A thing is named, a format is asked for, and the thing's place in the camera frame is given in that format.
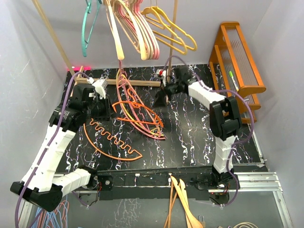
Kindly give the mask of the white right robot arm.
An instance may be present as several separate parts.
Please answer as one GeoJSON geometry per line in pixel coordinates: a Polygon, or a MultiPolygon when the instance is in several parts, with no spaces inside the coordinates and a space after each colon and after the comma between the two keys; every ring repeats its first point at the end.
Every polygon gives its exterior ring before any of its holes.
{"type": "Polygon", "coordinates": [[[156,77],[161,86],[157,91],[154,107],[165,107],[172,95],[184,93],[196,99],[209,110],[209,125],[215,136],[215,160],[212,165],[212,184],[223,188],[230,179],[238,182],[232,164],[232,147],[241,126],[238,103],[234,97],[218,94],[206,86],[187,66],[174,68],[175,81],[167,82],[166,70],[158,69],[156,77]]]}

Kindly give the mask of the yellow velvet hanger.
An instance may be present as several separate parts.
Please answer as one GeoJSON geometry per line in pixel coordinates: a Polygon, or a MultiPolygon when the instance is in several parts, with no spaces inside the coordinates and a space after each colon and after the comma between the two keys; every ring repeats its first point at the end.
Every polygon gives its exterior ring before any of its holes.
{"type": "Polygon", "coordinates": [[[158,41],[164,45],[170,47],[172,50],[179,52],[180,54],[186,55],[188,50],[186,48],[185,42],[181,39],[175,31],[172,30],[170,25],[167,25],[161,18],[160,14],[153,9],[152,7],[146,7],[140,12],[147,21],[154,25],[155,27],[160,28],[163,31],[167,31],[171,36],[167,36],[159,31],[153,30],[153,33],[158,41]]]}
{"type": "Polygon", "coordinates": [[[186,31],[184,31],[182,28],[180,28],[178,25],[176,25],[175,22],[173,22],[167,16],[167,14],[164,12],[164,10],[162,10],[160,7],[152,6],[152,8],[155,9],[160,14],[162,20],[167,25],[170,25],[172,30],[175,31],[175,33],[181,39],[183,39],[183,41],[185,42],[187,50],[191,50],[191,51],[196,51],[197,50],[197,48],[198,48],[197,42],[195,41],[195,39],[190,34],[188,34],[186,31]]]}

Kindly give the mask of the orange thin hanger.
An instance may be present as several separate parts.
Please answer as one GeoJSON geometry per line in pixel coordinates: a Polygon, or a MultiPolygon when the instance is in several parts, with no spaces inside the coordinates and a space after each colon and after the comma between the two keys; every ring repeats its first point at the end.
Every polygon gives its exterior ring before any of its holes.
{"type": "Polygon", "coordinates": [[[123,88],[124,100],[119,92],[120,90],[118,90],[119,101],[112,105],[116,113],[118,113],[117,108],[120,109],[121,115],[117,117],[117,120],[130,122],[146,130],[152,126],[154,128],[164,126],[161,118],[151,108],[144,105],[133,88],[123,88]]]}

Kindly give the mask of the pink plastic hanger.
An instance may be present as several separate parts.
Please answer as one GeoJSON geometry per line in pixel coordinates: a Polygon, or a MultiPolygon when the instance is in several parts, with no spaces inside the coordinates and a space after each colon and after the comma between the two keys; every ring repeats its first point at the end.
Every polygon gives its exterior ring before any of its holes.
{"type": "Polygon", "coordinates": [[[157,60],[160,48],[156,37],[140,12],[141,0],[113,0],[111,5],[121,28],[142,60],[157,60]]]}
{"type": "Polygon", "coordinates": [[[128,6],[131,12],[138,20],[139,27],[142,28],[143,38],[146,41],[147,46],[147,59],[157,60],[160,56],[159,45],[156,41],[154,33],[152,32],[148,22],[140,13],[140,4],[142,0],[129,0],[128,6]]]}

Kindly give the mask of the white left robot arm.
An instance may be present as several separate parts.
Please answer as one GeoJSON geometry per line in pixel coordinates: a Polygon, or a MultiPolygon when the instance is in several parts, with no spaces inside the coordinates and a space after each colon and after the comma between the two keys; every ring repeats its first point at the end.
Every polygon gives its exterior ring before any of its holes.
{"type": "Polygon", "coordinates": [[[51,212],[72,191],[80,187],[92,190],[97,186],[97,171],[85,165],[61,177],[54,175],[67,146],[86,121],[110,121],[115,117],[106,87],[105,80],[74,86],[72,96],[53,111],[32,166],[21,181],[12,183],[11,192],[51,212]]]}

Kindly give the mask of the teal thin hanger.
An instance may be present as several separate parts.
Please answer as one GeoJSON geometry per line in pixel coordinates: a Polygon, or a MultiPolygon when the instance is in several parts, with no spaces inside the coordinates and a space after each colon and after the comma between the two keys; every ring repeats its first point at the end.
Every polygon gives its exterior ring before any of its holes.
{"type": "Polygon", "coordinates": [[[82,22],[82,29],[81,29],[81,48],[82,48],[82,55],[83,57],[87,57],[87,48],[91,40],[91,35],[93,33],[95,23],[99,14],[100,7],[103,3],[102,0],[96,0],[96,8],[95,8],[95,16],[94,20],[91,24],[90,29],[88,29],[87,26],[87,20],[89,15],[92,13],[92,8],[93,8],[93,0],[86,0],[86,8],[85,8],[85,13],[83,16],[83,22],[82,22]]]}

